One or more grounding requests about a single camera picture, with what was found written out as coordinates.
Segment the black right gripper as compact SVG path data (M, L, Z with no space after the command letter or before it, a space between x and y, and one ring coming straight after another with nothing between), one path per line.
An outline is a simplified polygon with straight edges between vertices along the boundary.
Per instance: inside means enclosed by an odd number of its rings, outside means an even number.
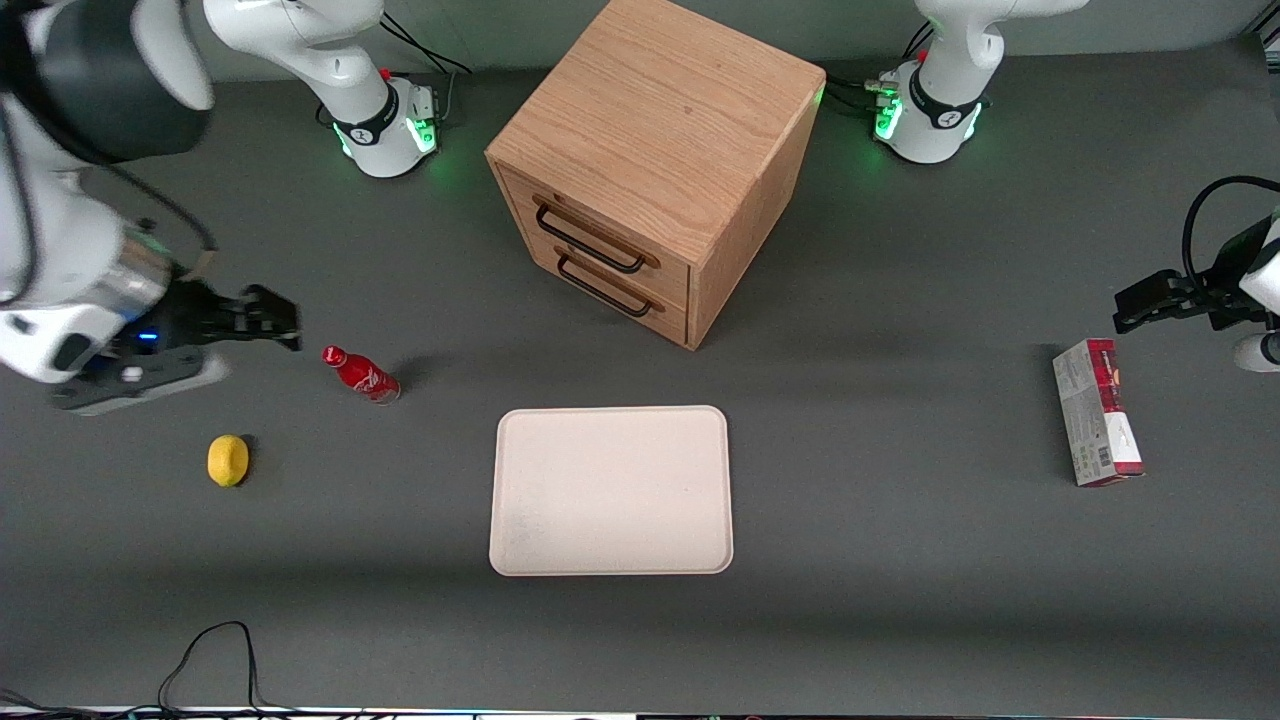
M298 307L261 284L221 296L204 281L178 281L165 295L165 350L269 340L298 352Z

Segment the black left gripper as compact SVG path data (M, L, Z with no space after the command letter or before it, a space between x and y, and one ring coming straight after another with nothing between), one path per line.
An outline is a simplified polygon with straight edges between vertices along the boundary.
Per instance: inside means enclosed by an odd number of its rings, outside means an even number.
M1181 304L1183 278L1179 272L1164 269L1115 293L1114 329L1128 334L1139 327L1167 319L1189 319L1206 315L1213 331L1224 331L1248 322L1248 300L1240 281L1248 265L1213 265L1196 272L1184 265L1189 290Z

